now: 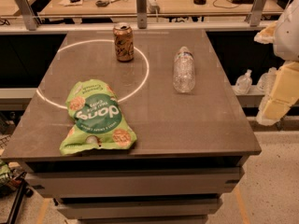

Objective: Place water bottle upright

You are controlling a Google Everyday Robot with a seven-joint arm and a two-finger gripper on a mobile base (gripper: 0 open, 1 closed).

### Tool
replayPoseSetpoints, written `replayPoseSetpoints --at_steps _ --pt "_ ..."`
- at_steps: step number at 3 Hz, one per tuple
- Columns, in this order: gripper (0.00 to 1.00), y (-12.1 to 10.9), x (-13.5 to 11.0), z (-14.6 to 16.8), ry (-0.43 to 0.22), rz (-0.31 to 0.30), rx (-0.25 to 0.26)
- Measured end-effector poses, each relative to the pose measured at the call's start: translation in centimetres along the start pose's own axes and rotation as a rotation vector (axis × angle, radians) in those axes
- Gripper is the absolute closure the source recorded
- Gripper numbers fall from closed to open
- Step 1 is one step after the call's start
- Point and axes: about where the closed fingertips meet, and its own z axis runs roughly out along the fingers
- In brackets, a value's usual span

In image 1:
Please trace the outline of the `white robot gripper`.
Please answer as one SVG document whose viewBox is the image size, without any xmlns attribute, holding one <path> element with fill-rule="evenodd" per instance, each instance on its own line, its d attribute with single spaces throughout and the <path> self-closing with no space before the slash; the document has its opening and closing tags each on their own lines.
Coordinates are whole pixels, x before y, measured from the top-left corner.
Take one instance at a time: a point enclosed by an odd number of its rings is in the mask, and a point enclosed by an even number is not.
<svg viewBox="0 0 299 224">
<path fill-rule="evenodd" d="M 287 61 L 267 79 L 270 87 L 259 106 L 256 120 L 270 126 L 279 122 L 299 100 L 299 0 L 293 0 L 278 21 L 254 36 L 261 44 L 273 44 L 276 56 Z"/>
</svg>

